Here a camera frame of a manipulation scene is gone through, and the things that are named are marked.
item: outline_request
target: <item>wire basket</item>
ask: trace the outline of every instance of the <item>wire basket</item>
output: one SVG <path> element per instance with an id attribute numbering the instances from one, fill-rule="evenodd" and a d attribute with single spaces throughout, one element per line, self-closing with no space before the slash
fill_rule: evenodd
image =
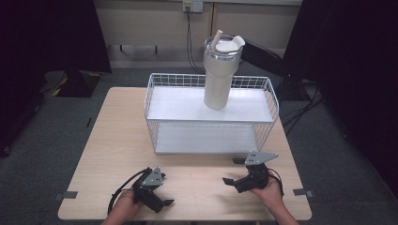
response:
<path id="1" fill-rule="evenodd" d="M 150 75 L 145 119 L 154 151 L 248 153 L 261 151 L 279 114 L 267 77 L 234 76 L 226 107 L 204 103 L 205 75 Z"/>

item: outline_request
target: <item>hand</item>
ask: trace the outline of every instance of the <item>hand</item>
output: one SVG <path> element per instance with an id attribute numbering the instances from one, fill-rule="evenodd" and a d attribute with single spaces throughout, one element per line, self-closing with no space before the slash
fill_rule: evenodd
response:
<path id="1" fill-rule="evenodd" d="M 124 190 L 120 193 L 111 213 L 101 225 L 116 225 L 130 221 L 143 205 L 142 202 L 134 203 L 134 192 L 132 190 Z"/>
<path id="2" fill-rule="evenodd" d="M 290 214 L 283 203 L 281 189 L 278 181 L 270 177 L 269 182 L 263 189 L 254 188 L 250 190 L 266 206 L 280 225 L 298 225 L 298 222 Z"/>
<path id="3" fill-rule="evenodd" d="M 263 189 L 254 188 L 250 192 L 255 194 L 269 210 L 283 205 L 279 183 L 273 177 L 269 178 L 267 186 Z"/>

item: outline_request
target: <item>cable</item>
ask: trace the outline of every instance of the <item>cable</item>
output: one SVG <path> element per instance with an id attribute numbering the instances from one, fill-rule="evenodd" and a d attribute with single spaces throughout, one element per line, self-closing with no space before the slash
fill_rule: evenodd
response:
<path id="1" fill-rule="evenodd" d="M 187 11 L 187 19 L 188 19 L 188 30 L 187 30 L 187 54 L 188 54 L 188 62 L 190 63 L 191 67 L 193 70 L 195 70 L 197 73 L 205 73 L 202 69 L 197 67 L 193 61 L 193 55 L 192 55 L 192 41 L 191 41 L 191 18 L 190 18 L 190 8 L 185 7 Z"/>
<path id="2" fill-rule="evenodd" d="M 283 192 L 282 178 L 279 176 L 278 172 L 276 172 L 275 170 L 273 170 L 271 168 L 268 168 L 268 170 L 276 173 L 276 175 L 278 176 L 278 177 L 276 177 L 276 176 L 274 176 L 272 174 L 269 175 L 269 177 L 274 178 L 279 183 L 279 189 L 281 190 L 281 194 L 283 196 L 284 192 Z"/>
<path id="3" fill-rule="evenodd" d="M 115 193 L 112 195 L 111 200 L 109 201 L 109 205 L 108 205 L 108 215 L 111 213 L 112 209 L 114 208 L 114 203 L 115 200 L 117 198 L 117 196 L 120 194 L 120 192 L 122 192 L 123 190 L 132 190 L 131 188 L 129 189 L 123 189 L 123 187 L 128 184 L 132 179 L 134 179 L 135 177 L 137 177 L 139 174 L 145 172 L 146 170 L 148 170 L 149 168 L 146 168 L 144 170 L 139 171 L 138 173 L 136 173 L 135 175 L 133 175 L 129 180 L 127 180 L 117 191 L 115 191 Z"/>
<path id="4" fill-rule="evenodd" d="M 283 124 L 283 127 L 284 127 L 287 124 L 289 124 L 290 122 L 292 122 L 294 119 L 296 119 L 296 121 L 293 123 L 293 125 L 290 127 L 290 129 L 288 129 L 286 131 L 286 133 L 285 133 L 286 136 L 290 133 L 290 131 L 293 129 L 293 127 L 296 125 L 296 123 L 299 121 L 299 119 L 301 118 L 301 116 L 303 114 L 305 114 L 307 111 L 309 111 L 312 107 L 314 107 L 317 104 L 319 104 L 320 102 L 322 102 L 323 98 L 320 98 L 317 102 L 314 103 L 314 100 L 316 98 L 316 94 L 318 93 L 318 91 L 319 91 L 319 85 L 316 87 L 314 96 L 311 98 L 311 101 L 305 107 L 303 107 L 301 110 L 297 110 L 297 111 L 301 111 L 301 112 L 297 113 L 295 116 L 293 116 L 292 118 L 290 118 L 287 122 L 285 122 Z"/>

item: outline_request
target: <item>wall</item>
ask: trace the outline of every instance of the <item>wall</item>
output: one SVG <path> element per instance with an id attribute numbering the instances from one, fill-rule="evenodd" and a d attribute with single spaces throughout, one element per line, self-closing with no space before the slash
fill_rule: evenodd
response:
<path id="1" fill-rule="evenodd" d="M 193 47 L 203 46 L 217 29 L 240 35 L 270 49 L 285 49 L 299 4 L 204 3 L 203 13 L 191 13 Z M 187 15 L 181 1 L 95 1 L 108 45 L 186 46 Z"/>

